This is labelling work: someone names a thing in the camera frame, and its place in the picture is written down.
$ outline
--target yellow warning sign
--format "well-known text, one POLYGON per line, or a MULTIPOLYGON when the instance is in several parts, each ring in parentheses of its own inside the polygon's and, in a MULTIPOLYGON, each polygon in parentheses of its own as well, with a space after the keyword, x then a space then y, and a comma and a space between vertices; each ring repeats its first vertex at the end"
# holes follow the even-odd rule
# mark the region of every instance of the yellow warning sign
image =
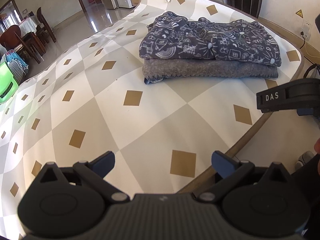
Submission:
POLYGON ((296 12, 296 14, 298 14, 301 18, 303 18, 303 15, 302 15, 302 10, 296 12))

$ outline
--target electrical outlet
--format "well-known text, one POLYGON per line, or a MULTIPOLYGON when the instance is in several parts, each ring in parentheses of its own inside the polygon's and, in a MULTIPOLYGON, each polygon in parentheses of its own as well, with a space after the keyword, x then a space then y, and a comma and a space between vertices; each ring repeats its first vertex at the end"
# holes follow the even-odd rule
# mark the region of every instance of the electrical outlet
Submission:
POLYGON ((307 22, 306 20, 303 20, 303 23, 302 23, 302 31, 303 31, 303 37, 305 38, 306 41, 310 40, 310 37, 311 37, 311 30, 312 28, 312 25, 307 22))
POLYGON ((302 27, 307 27, 309 30, 312 28, 312 24, 308 23, 306 20, 303 19, 302 27))
POLYGON ((306 41, 310 40, 311 33, 310 32, 303 32, 303 37, 306 41))

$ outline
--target gray fleece blanket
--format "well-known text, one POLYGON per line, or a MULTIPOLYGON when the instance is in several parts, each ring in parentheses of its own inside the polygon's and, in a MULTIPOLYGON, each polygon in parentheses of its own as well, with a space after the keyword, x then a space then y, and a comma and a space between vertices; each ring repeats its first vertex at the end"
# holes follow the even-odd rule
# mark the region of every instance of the gray fleece blanket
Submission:
POLYGON ((148 25, 139 54, 144 59, 238 60, 279 67, 276 40, 258 22, 212 23, 204 17, 188 21, 165 12, 148 25))
POLYGON ((210 59, 145 59, 142 73, 145 84, 177 77, 278 77, 277 67, 274 66, 210 59))

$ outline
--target glossy floor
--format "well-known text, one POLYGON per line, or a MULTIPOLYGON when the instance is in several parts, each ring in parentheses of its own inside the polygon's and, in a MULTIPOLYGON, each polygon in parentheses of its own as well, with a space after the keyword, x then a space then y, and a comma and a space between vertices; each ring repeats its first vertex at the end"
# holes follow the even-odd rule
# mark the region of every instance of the glossy floor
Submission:
POLYGON ((103 4, 93 4, 87 8, 87 13, 78 17, 74 22, 64 28, 54 29, 57 42, 46 45, 47 52, 38 64, 34 59, 29 62, 29 72, 26 79, 29 79, 48 68, 63 52, 80 41, 102 31, 116 21, 124 18, 132 9, 118 8, 115 10, 105 9, 103 4))

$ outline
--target patterned mattress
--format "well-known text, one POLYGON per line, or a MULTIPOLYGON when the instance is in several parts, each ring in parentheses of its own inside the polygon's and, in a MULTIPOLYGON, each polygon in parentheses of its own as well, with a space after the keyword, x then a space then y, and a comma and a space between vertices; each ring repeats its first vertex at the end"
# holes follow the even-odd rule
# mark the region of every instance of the patterned mattress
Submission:
POLYGON ((106 176, 133 196, 174 193, 228 151, 262 117, 255 94, 290 81, 303 65, 297 48, 280 46, 279 78, 180 78, 145 85, 139 45, 147 25, 172 11, 189 20, 254 19, 211 0, 142 0, 122 20, 62 54, 0 105, 0 235, 24 231, 17 205, 48 161, 71 166, 107 150, 116 166, 106 176))

